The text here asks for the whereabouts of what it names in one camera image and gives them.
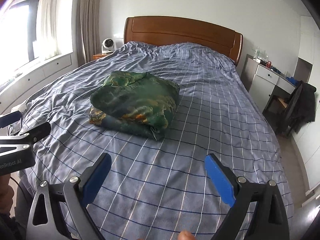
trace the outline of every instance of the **green floral blanket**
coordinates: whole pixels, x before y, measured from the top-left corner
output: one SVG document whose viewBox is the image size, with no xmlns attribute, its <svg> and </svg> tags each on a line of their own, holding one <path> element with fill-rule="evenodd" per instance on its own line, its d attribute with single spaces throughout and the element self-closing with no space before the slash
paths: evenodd
<svg viewBox="0 0 320 240">
<path fill-rule="evenodd" d="M 89 121 L 159 140 L 173 119 L 179 90 L 177 83 L 149 72 L 113 71 L 90 97 Z"/>
</svg>

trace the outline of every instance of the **bottle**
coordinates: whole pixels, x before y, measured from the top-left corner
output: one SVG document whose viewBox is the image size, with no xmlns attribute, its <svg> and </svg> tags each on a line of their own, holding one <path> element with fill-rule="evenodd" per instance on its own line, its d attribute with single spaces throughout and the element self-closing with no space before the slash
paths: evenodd
<svg viewBox="0 0 320 240">
<path fill-rule="evenodd" d="M 266 50 L 264 50 L 264 52 L 260 54 L 260 59 L 265 61 L 265 57 L 266 57 Z"/>
<path fill-rule="evenodd" d="M 260 54 L 260 49 L 259 49 L 259 47 L 257 47 L 256 50 L 255 50 L 255 54 L 254 54 L 253 59 L 257 59 L 259 54 Z"/>
</svg>

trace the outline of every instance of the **white dresser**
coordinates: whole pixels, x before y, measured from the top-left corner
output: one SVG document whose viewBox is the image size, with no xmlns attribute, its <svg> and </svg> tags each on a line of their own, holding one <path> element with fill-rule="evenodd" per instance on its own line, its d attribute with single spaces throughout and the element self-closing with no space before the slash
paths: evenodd
<svg viewBox="0 0 320 240">
<path fill-rule="evenodd" d="M 289 94 L 295 89 L 295 86 L 283 76 L 251 58 L 246 60 L 241 73 L 241 81 L 261 112 L 265 109 L 276 86 Z"/>
</svg>

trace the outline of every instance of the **black cable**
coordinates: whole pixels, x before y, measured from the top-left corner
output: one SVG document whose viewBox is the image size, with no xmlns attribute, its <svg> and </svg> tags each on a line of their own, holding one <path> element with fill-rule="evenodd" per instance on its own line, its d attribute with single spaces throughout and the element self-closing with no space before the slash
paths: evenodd
<svg viewBox="0 0 320 240">
<path fill-rule="evenodd" d="M 18 183 L 13 177 L 10 176 L 10 179 L 12 179 L 12 180 L 18 185 L 18 187 L 20 188 L 20 190 L 21 190 L 21 192 L 22 192 L 22 194 L 23 194 L 23 197 L 24 197 L 24 199 L 26 200 L 27 205 L 28 205 L 29 203 L 28 203 L 28 200 L 27 200 L 26 195 L 24 194 L 24 192 L 23 192 L 23 190 L 22 190 L 22 187 L 19 185 L 19 183 Z"/>
</svg>

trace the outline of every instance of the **wooden nightstand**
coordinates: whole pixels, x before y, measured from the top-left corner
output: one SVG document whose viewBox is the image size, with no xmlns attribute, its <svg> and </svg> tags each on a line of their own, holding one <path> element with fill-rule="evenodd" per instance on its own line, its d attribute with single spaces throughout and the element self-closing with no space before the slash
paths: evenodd
<svg viewBox="0 0 320 240">
<path fill-rule="evenodd" d="M 108 53 L 96 54 L 96 55 L 93 55 L 93 56 L 92 56 L 92 59 L 93 59 L 93 60 L 97 60 L 97 59 L 99 59 L 99 58 L 101 58 L 101 57 L 108 56 L 108 55 L 110 55 L 110 54 L 112 54 L 112 53 L 113 53 L 113 51 L 108 52 Z"/>
</svg>

